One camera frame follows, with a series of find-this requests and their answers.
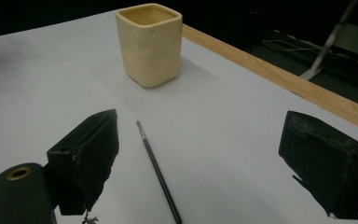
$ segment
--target white tabletop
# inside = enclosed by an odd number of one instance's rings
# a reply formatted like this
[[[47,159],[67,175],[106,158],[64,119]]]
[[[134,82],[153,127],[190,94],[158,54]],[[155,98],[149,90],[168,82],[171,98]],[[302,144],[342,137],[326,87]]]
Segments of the white tabletop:
[[[179,77],[145,90],[124,72],[114,12],[0,36],[0,173],[45,165],[47,150],[110,108],[120,151],[90,213],[98,223],[174,223],[136,120],[184,223],[337,223],[278,155],[282,126],[288,110],[356,140],[357,126],[186,39]]]

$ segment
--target cream ceramic cup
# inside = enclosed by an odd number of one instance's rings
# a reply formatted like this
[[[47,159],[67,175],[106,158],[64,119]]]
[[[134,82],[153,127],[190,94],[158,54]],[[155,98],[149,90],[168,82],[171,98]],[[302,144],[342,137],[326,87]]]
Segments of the cream ceramic cup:
[[[144,88],[157,87],[179,75],[182,15],[159,4],[126,7],[116,12],[124,69]]]

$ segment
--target pen holder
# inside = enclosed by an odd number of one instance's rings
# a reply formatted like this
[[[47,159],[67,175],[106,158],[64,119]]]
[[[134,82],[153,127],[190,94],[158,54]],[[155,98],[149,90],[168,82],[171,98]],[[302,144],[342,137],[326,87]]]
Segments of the pen holder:
[[[116,12],[124,69],[144,88],[157,87],[179,75],[182,15],[159,4],[126,7]]]

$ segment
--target brass ring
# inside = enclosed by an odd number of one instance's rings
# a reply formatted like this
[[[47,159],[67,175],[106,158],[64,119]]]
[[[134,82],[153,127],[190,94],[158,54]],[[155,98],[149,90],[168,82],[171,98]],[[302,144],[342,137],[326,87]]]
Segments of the brass ring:
[[[21,178],[26,177],[28,174],[31,173],[31,168],[28,166],[22,166],[19,167],[15,170],[12,170],[8,175],[7,175],[7,179],[8,180],[18,180]]]

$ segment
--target wood trim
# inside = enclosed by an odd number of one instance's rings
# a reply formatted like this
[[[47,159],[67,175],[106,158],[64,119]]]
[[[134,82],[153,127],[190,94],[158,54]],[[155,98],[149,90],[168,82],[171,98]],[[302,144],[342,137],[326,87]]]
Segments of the wood trim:
[[[183,37],[358,126],[358,104],[188,25]]]

